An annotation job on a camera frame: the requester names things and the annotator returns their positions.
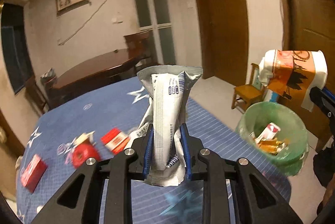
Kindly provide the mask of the blue star tablecloth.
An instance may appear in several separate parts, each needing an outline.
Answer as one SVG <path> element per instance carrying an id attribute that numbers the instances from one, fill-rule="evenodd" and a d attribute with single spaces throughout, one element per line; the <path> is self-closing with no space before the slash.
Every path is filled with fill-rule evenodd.
<path id="1" fill-rule="evenodd" d="M 117 145 L 139 136 L 138 126 L 149 106 L 149 96 L 137 78 L 130 78 L 86 93 L 44 114 L 27 142 L 19 171 L 23 173 L 34 156 L 47 168 L 38 185 L 30 192 L 17 184 L 17 213 L 30 223 L 39 210 L 74 173 L 73 162 L 82 155 L 78 144 L 84 134 L 99 152 L 109 159 Z M 277 191 L 289 200 L 291 185 L 268 160 L 238 134 L 189 99 L 186 125 L 191 136 L 200 138 L 204 147 L 229 160 L 247 158 Z M 178 187 L 155 187 L 132 182 L 134 223 L 200 223 L 203 200 L 202 182 L 184 180 Z"/>

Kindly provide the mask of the silver white snack bag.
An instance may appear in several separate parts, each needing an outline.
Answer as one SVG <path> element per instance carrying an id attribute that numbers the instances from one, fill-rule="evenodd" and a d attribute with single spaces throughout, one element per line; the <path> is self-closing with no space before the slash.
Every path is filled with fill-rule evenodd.
<path id="1" fill-rule="evenodd" d="M 186 164 L 180 126 L 186 122 L 186 103 L 191 88 L 201 78 L 201 67 L 157 65 L 137 73 L 150 100 L 139 129 L 153 124 L 154 139 L 147 184 L 178 186 L 184 180 Z"/>

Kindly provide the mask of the near brown wooden door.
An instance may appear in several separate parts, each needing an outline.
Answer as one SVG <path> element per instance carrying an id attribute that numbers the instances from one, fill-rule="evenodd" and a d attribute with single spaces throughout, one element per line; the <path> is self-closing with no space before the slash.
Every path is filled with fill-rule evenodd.
<path id="1" fill-rule="evenodd" d="M 334 92 L 334 0 L 281 0 L 284 50 L 321 50 Z"/>

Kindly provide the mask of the white red cigarette pack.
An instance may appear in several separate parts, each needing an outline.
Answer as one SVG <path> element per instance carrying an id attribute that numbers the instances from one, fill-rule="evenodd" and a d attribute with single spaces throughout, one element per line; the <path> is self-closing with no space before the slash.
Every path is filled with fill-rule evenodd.
<path id="1" fill-rule="evenodd" d="M 260 143 L 262 140 L 272 140 L 281 128 L 277 124 L 269 123 L 262 133 L 255 139 L 256 143 Z"/>

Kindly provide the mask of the orange printed paper cup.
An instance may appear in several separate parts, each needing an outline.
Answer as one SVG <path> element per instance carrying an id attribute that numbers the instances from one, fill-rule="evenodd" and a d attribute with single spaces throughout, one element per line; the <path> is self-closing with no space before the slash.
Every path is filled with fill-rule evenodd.
<path id="1" fill-rule="evenodd" d="M 263 86 L 310 112 L 314 103 L 309 92 L 314 87 L 323 89 L 328 77 L 321 50 L 269 50 L 258 66 L 258 79 Z"/>

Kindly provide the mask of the red white cigarette box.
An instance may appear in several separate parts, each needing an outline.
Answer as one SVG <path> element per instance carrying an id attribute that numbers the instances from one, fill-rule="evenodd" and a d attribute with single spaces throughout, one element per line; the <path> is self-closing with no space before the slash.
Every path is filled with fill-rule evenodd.
<path id="1" fill-rule="evenodd" d="M 129 135 L 118 128 L 112 128 L 112 130 L 102 136 L 100 140 L 113 155 L 117 155 L 124 150 L 130 138 Z"/>

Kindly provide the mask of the red tissue box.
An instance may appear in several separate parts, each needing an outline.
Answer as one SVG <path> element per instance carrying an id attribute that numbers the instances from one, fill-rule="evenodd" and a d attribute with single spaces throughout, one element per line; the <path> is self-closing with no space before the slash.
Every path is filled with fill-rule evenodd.
<path id="1" fill-rule="evenodd" d="M 48 165 L 38 154 L 35 154 L 22 173 L 22 186 L 28 189 L 30 193 L 33 193 L 47 168 Z"/>

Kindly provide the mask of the white glass double door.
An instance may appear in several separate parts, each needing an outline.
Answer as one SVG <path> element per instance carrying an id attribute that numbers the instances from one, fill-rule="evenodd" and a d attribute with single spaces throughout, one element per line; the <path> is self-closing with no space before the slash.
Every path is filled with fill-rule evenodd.
<path id="1" fill-rule="evenodd" d="M 153 62 L 175 64 L 175 49 L 168 0 L 135 0 L 140 31 L 147 31 Z"/>

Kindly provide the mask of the dark window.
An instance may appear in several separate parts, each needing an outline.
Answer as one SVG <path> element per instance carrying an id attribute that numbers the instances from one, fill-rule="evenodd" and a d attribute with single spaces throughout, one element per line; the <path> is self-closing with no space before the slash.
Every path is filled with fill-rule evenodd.
<path id="1" fill-rule="evenodd" d="M 26 43 L 23 7 L 8 3 L 3 5 L 1 39 L 7 74 L 17 94 L 34 75 Z"/>

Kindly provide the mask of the small yellow wooden chair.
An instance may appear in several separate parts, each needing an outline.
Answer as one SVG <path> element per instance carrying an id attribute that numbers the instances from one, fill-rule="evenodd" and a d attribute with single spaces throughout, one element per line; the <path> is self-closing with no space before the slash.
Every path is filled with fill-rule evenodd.
<path id="1" fill-rule="evenodd" d="M 259 82 L 259 66 L 251 63 L 251 75 L 249 83 L 234 88 L 231 109 L 236 107 L 246 111 L 251 105 L 263 101 L 265 87 Z"/>

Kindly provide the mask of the dark wooden dining chair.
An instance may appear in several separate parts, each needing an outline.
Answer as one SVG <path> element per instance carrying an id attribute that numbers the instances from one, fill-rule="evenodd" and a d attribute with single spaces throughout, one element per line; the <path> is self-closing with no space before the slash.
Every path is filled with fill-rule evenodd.
<path id="1" fill-rule="evenodd" d="M 151 43 L 151 31 L 141 31 L 139 33 L 124 36 L 125 43 L 129 50 L 137 50 L 141 54 L 141 66 L 152 65 L 155 61 L 155 48 Z"/>

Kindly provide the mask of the green lined trash bin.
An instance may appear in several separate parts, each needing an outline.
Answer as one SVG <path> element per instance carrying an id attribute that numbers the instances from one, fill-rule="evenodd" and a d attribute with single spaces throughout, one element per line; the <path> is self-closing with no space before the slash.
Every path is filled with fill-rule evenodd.
<path id="1" fill-rule="evenodd" d="M 278 155 L 264 152 L 255 142 L 269 123 L 281 128 L 275 138 L 287 143 Z M 240 119 L 236 132 L 286 176 L 297 175 L 308 156 L 308 133 L 303 121 L 291 109 L 279 103 L 259 102 L 251 105 Z"/>

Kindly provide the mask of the left dark wooden chair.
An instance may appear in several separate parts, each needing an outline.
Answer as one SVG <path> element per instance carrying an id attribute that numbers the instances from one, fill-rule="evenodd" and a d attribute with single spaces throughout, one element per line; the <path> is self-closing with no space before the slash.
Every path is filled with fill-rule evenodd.
<path id="1" fill-rule="evenodd" d="M 50 109 L 48 100 L 36 83 L 35 76 L 32 76 L 25 81 L 24 87 L 26 88 L 28 96 L 42 114 L 45 113 L 45 108 Z"/>

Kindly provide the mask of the dark wooden dining table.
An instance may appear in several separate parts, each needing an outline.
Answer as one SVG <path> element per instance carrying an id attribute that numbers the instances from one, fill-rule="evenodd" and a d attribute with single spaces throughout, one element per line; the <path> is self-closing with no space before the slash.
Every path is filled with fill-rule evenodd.
<path id="1" fill-rule="evenodd" d="M 66 98 L 76 98 L 109 85 L 116 76 L 133 69 L 142 56 L 142 50 L 124 48 L 86 60 L 57 78 L 46 90 L 49 100 L 52 105 L 59 106 Z"/>

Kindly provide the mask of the brown wooden door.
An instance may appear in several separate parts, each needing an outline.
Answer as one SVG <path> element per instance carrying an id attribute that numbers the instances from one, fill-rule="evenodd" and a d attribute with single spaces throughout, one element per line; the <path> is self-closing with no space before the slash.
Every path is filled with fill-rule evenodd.
<path id="1" fill-rule="evenodd" d="M 243 85 L 249 27 L 246 0 L 196 0 L 203 77 Z"/>
<path id="2" fill-rule="evenodd" d="M 334 0 L 281 0 L 284 50 L 321 50 L 334 92 Z"/>

